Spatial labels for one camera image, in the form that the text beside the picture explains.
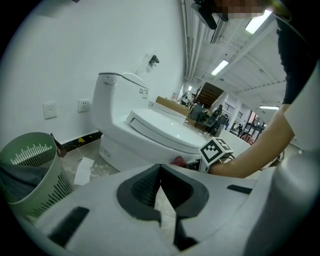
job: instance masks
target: ceiling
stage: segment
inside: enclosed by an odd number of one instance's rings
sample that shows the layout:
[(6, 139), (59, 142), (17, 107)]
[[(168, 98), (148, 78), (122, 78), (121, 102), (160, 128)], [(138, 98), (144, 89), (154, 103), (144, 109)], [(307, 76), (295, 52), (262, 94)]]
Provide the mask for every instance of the ceiling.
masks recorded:
[[(246, 31), (251, 19), (219, 20), (216, 30), (207, 28), (185, 0), (187, 65), (185, 79), (194, 86), (210, 83), (234, 94), (268, 123), (273, 110), (261, 105), (280, 106), (286, 88), (286, 73), (278, 53), (277, 23), (273, 15), (254, 33)], [(216, 76), (211, 72), (227, 60)]]

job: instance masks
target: toilet flush lever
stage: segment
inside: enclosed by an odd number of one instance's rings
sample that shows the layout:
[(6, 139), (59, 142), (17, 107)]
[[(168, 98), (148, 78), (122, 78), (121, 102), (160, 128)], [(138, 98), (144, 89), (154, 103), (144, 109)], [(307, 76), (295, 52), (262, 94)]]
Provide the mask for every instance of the toilet flush lever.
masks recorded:
[(109, 76), (106, 76), (104, 78), (104, 82), (105, 85), (113, 85), (115, 83), (115, 81), (111, 80)]

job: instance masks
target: black sleeve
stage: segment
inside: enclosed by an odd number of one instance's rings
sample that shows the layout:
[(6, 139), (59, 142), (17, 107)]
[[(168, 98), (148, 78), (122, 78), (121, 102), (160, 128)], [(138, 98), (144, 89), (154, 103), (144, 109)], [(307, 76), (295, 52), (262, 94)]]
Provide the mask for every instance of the black sleeve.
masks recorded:
[(310, 54), (307, 43), (283, 21), (276, 19), (278, 50), (286, 73), (286, 90), (282, 104), (291, 104), (312, 74), (317, 59)]

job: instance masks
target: human arm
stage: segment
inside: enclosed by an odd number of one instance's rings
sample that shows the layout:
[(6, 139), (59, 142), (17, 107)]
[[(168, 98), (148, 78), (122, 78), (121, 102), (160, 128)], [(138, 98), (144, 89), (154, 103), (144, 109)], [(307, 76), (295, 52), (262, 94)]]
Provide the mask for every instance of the human arm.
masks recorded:
[(281, 106), (267, 128), (250, 148), (232, 161), (212, 165), (209, 173), (245, 178), (275, 159), (295, 136), (284, 116), (289, 106), (289, 104)]

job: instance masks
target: toilet tank lid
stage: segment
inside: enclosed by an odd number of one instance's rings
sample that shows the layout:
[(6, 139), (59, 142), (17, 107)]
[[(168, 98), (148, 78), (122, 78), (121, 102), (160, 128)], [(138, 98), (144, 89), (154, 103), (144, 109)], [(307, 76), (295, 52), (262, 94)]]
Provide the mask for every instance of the toilet tank lid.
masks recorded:
[(127, 79), (135, 84), (137, 84), (138, 86), (144, 87), (146, 89), (148, 89), (148, 87), (146, 86), (145, 82), (137, 75), (130, 73), (130, 72), (101, 72), (99, 73), (99, 75), (116, 75), (116, 76), (120, 76), (123, 77), (124, 79)]

